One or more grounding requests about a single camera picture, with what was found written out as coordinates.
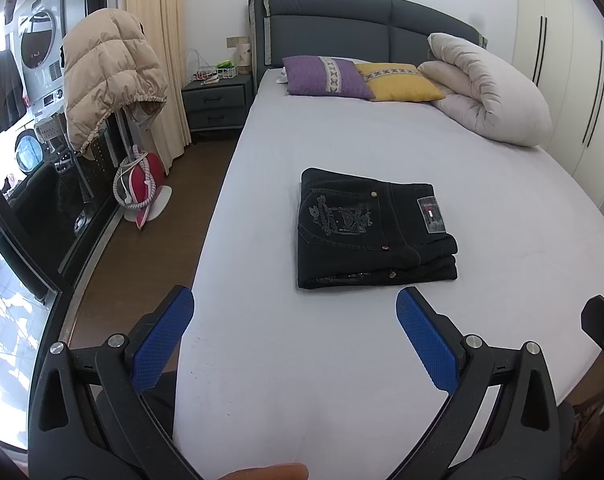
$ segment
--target wall outlet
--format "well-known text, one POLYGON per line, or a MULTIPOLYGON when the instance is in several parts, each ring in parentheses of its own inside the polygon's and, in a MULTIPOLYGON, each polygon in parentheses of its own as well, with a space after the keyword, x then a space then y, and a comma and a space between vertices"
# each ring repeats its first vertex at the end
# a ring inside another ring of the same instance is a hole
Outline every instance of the wall outlet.
POLYGON ((230 38, 226 38, 227 48, 235 48, 240 43, 249 43, 249 38, 247 36, 233 36, 230 38))

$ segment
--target curtain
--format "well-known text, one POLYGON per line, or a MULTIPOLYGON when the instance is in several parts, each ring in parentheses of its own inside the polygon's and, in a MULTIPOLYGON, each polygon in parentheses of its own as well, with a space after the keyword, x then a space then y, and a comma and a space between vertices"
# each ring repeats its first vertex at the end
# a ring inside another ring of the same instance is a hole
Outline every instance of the curtain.
POLYGON ((157 153, 166 173, 173 159, 182 155, 191 142, 180 93, 186 84, 182 6, 182 0, 126 0, 125 6, 140 20, 169 83, 166 105, 150 131, 141 132, 144 149, 157 153))

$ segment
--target nightstand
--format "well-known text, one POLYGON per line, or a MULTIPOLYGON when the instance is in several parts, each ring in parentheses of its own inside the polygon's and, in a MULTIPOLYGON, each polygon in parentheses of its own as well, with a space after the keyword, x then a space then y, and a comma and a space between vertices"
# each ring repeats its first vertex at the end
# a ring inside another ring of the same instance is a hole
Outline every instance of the nightstand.
POLYGON ((253 77, 239 74, 209 85, 193 81, 182 89, 182 102, 196 138, 203 132, 242 129, 253 103, 253 77))

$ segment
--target silver bolt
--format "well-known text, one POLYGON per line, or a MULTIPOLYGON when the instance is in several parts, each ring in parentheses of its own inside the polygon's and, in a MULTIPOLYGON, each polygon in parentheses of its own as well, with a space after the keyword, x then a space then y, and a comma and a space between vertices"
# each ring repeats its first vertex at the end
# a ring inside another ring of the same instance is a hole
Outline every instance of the silver bolt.
POLYGON ((58 341, 57 343, 53 343, 51 345, 51 348, 48 349, 48 351, 51 352, 53 355, 59 354, 63 350, 64 350, 64 343, 61 341, 58 341))
POLYGON ((111 348, 119 348, 124 345, 124 336, 122 334, 114 334, 107 341, 111 348))
POLYGON ((466 336, 466 344, 471 348, 480 348, 482 346, 482 339, 477 335, 466 336))
POLYGON ((533 341, 529 341, 527 343, 527 350, 529 353, 535 355, 540 353, 540 346, 538 343, 534 343, 533 341))

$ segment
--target gray upholstered headboard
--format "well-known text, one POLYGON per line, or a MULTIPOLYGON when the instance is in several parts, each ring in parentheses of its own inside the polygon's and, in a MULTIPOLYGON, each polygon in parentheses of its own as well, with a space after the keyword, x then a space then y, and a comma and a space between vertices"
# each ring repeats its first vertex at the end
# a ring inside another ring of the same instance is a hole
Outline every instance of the gray upholstered headboard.
POLYGON ((249 0, 249 23, 256 90, 264 72, 287 56, 419 65, 433 32, 486 46, 470 25, 406 0, 249 0))

